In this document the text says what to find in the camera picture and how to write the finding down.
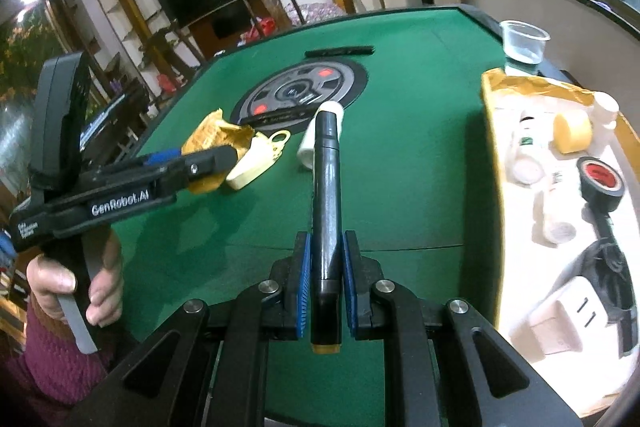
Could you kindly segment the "maroon sleeve left forearm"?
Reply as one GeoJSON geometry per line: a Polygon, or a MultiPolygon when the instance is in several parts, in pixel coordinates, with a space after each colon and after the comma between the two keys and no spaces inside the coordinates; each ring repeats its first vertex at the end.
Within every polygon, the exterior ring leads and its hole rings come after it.
{"type": "Polygon", "coordinates": [[[26,346],[1,364],[3,426],[59,426],[88,397],[115,362],[115,349],[84,355],[70,328],[45,314],[37,301],[27,308],[26,346]]]}

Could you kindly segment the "person left hand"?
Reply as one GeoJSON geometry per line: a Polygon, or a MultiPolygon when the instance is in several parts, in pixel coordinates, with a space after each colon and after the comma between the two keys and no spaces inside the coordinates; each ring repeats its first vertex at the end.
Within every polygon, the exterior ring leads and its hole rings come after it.
{"type": "MultiPolygon", "coordinates": [[[[93,326],[105,327],[117,322],[122,316],[122,246],[111,228],[96,229],[82,239],[90,247],[102,248],[100,269],[88,290],[90,305],[86,311],[86,319],[93,326]]],[[[32,297],[36,299],[40,310],[50,319],[65,323],[58,297],[73,295],[76,291],[74,273],[58,260],[40,254],[29,261],[26,275],[32,297]]]]}

